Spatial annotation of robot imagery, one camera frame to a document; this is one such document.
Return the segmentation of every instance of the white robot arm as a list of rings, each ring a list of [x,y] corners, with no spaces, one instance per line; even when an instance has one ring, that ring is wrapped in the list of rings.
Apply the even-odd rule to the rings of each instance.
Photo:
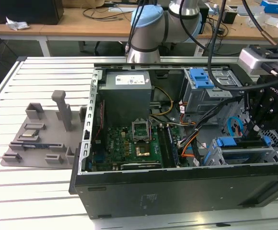
[[[185,27],[196,37],[202,24],[202,16],[198,0],[173,0],[169,10],[164,11],[161,6],[140,6],[138,12],[132,14],[131,23],[134,24],[133,35],[126,47],[128,63],[160,62],[158,46],[161,42],[185,42],[189,39],[180,22],[180,6],[182,20]]]

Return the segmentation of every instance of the motherboard chip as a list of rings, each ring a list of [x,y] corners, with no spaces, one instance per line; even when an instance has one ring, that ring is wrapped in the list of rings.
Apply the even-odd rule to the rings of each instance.
[[[150,155],[150,143],[138,141],[135,144],[136,157],[148,157]]]

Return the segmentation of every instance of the desk leg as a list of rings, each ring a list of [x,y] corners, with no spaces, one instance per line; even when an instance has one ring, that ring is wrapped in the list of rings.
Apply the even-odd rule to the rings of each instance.
[[[41,46],[41,49],[42,49],[43,56],[50,57],[51,52],[50,52],[50,47],[49,47],[47,39],[46,38],[45,39],[40,39],[39,43],[40,43],[40,46]]]

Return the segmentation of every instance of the slotted aluminum platform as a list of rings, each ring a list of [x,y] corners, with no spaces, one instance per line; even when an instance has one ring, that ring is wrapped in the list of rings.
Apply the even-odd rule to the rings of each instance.
[[[201,63],[205,57],[168,57],[167,63]],[[215,57],[218,63],[236,58]],[[124,63],[120,57],[29,57],[14,64],[0,85],[0,161],[26,118],[29,102],[56,109],[53,90],[67,92],[73,111],[88,103],[94,63]],[[278,199],[263,208],[185,213],[91,221],[77,195],[69,195],[71,170],[3,167],[0,165],[0,229],[214,229],[278,230]]]

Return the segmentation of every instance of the gray power supply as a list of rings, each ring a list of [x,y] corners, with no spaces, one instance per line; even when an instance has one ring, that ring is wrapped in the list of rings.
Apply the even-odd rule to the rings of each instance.
[[[129,126],[136,119],[147,120],[151,101],[151,81],[147,71],[109,72],[99,92],[106,101],[109,126]]]

